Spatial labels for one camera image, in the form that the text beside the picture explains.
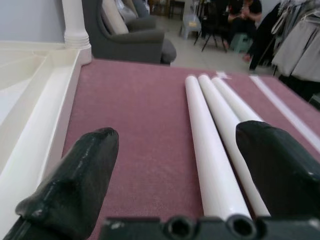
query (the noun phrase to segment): pvc pipe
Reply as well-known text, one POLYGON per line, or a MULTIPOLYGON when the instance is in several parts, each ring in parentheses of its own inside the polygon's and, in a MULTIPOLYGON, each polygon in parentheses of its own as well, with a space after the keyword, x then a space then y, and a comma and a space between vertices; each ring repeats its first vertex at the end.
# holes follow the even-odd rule
POLYGON ((250 76, 254 84, 263 92, 270 102, 301 133, 302 136, 320 153, 319 136, 302 121, 258 76, 250 76))
POLYGON ((262 118, 225 81, 219 77, 214 77, 211 81, 241 122, 249 120, 263 122, 262 118))
POLYGON ((207 75, 201 75, 199 83, 254 213, 256 216, 270 216, 236 143, 236 126, 240 122, 239 119, 207 75))
POLYGON ((250 218, 198 80, 194 76, 186 78, 185 90, 204 215, 223 220, 234 214, 250 218))

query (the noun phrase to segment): red fabric surface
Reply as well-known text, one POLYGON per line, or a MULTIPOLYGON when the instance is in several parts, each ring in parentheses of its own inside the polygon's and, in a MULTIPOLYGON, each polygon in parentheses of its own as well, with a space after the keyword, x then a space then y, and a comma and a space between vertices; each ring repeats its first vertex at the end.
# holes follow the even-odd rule
POLYGON ((288 88, 281 81, 267 76, 261 77, 261 79, 296 115, 320 136, 320 112, 316 108, 300 98, 294 91, 287 91, 288 88))
MULTIPOLYGON (((202 73, 216 74, 97 59, 81 69, 63 152, 95 129, 112 127, 119 133, 118 158, 90 240, 98 239, 105 217, 159 216, 166 220, 174 215, 203 215, 185 91, 185 78, 202 73)), ((315 155, 313 147, 247 75, 231 76, 227 83, 266 122, 287 130, 315 155)), ((280 85, 276 79, 272 84, 275 88, 280 85)), ((286 87, 282 91, 291 101, 292 93, 286 87)), ((305 105, 293 98, 297 106, 305 105)), ((312 116, 319 119, 314 112, 310 119, 312 116)))

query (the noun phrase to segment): stool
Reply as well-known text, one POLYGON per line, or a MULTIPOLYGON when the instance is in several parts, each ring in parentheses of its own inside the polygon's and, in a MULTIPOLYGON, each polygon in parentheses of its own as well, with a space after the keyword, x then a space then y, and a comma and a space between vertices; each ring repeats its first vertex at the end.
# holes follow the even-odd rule
POLYGON ((231 42, 230 49, 236 53, 247 52, 252 44, 252 40, 245 33, 237 33, 231 42))
POLYGON ((169 14, 168 18, 171 19, 174 15, 175 8, 180 8, 180 19, 182 20, 184 16, 184 10, 185 10, 185 2, 184 1, 175 1, 175 0, 170 0, 170 5, 169 5, 169 14))
POLYGON ((309 103, 320 111, 320 92, 318 94, 313 94, 309 103))
POLYGON ((183 32, 183 38, 187 39, 190 32, 201 32, 201 23, 195 14, 188 14, 183 18, 180 28, 180 35, 183 32))

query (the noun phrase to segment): leg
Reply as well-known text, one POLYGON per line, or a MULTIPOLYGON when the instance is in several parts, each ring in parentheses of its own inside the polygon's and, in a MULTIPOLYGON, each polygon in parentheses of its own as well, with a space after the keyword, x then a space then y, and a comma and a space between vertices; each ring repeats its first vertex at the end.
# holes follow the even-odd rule
POLYGON ((169 6, 169 18, 172 19, 174 15, 174 10, 175 10, 175 2, 174 0, 170 1, 170 6, 169 6))
POLYGON ((181 36, 181 34, 182 34, 183 27, 184 27, 184 25, 182 24, 180 27, 179 36, 181 36))
POLYGON ((229 45, 231 44, 232 39, 234 38, 236 33, 242 32, 244 30, 245 26, 246 26, 246 22, 239 17, 235 18, 232 21, 231 28, 230 28, 229 35, 228 35, 228 39, 227 39, 227 43, 229 45))
POLYGON ((242 59, 248 63, 250 62, 251 58, 255 55, 256 52, 257 52, 257 44, 253 42, 248 52, 243 56, 242 59))
POLYGON ((217 47, 218 47, 218 44, 217 44, 216 36, 215 36, 214 33, 212 33, 212 36, 213 36, 213 39, 214 39, 215 47, 217 48, 217 47))
POLYGON ((197 41, 198 41, 198 39, 199 39, 199 37, 200 37, 200 34, 201 34, 201 31, 198 32, 198 34, 196 35, 196 39, 195 39, 195 42, 194 42, 193 45, 196 45, 196 43, 197 43, 197 41))
POLYGON ((209 39, 210 39, 210 38, 211 38, 211 34, 209 35, 208 39, 205 41, 205 44, 204 44, 204 46, 203 46, 203 48, 202 48, 201 52, 203 52, 203 51, 204 51, 204 49, 205 49, 205 47, 207 46, 207 43, 208 43, 208 41, 209 41, 209 39))
POLYGON ((170 16, 170 13, 171 13, 171 6, 172 6, 172 5, 171 5, 171 1, 170 1, 170 3, 169 3, 169 12, 168 12, 168 19, 171 17, 171 16, 170 16))
POLYGON ((274 69, 273 69, 273 74, 272 76, 276 75, 276 71, 277 71, 277 65, 274 66, 274 69))
POLYGON ((255 49, 255 52, 252 55, 252 61, 249 67, 250 70, 255 70, 257 68, 258 64, 262 59, 261 56, 263 55, 263 51, 264 50, 261 47, 257 47, 255 49))
POLYGON ((183 19, 184 19, 184 11, 185 11, 185 6, 183 6, 183 7, 181 8, 180 20, 183 20, 183 19))
POLYGON ((223 45, 223 49, 224 49, 225 52, 227 52, 226 46, 224 44, 224 38, 222 37, 222 35, 220 37, 221 37, 221 42, 222 42, 222 45, 223 45))
POLYGON ((264 57, 268 53, 268 51, 271 51, 270 56, 272 56, 272 53, 274 52, 274 48, 275 48, 275 42, 276 42, 276 35, 274 35, 272 37, 272 40, 269 42, 268 46, 266 47, 266 49, 264 50, 262 55, 259 57, 259 61, 258 61, 257 65, 260 64, 260 62, 264 59, 264 57))
POLYGON ((188 39, 188 35, 189 35, 189 28, 184 27, 183 28, 183 38, 188 39))
POLYGON ((256 38, 257 28, 254 22, 246 22, 245 24, 245 33, 251 38, 253 41, 256 38))

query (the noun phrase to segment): cushion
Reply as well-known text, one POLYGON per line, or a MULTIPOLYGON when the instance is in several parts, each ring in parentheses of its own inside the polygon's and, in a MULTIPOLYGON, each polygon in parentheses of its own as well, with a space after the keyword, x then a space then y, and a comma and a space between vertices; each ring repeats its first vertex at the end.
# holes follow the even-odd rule
POLYGON ((288 132, 246 121, 236 143, 271 216, 320 217, 320 164, 288 132))
POLYGON ((131 9, 132 12, 134 12, 134 14, 135 14, 136 17, 139 17, 139 15, 138 15, 138 13, 137 13, 137 10, 136 10, 136 8, 135 8, 134 3, 132 2, 132 0, 122 0, 122 1, 123 1, 123 3, 124 3, 128 8, 131 9))
POLYGON ((148 10, 146 8, 145 3, 143 0, 131 0, 133 1, 133 5, 135 7, 135 10, 139 16, 139 18, 143 18, 149 15, 148 10))
POLYGON ((162 54, 161 54, 161 63, 170 64, 177 57, 177 51, 175 46, 168 39, 163 40, 162 44, 162 54))
POLYGON ((127 34, 128 28, 122 19, 114 0, 103 0, 102 19, 111 34, 127 34))
POLYGON ((131 9, 127 6, 124 6, 123 8, 118 8, 118 10, 125 24, 137 19, 137 16, 134 14, 134 12, 131 11, 131 9))

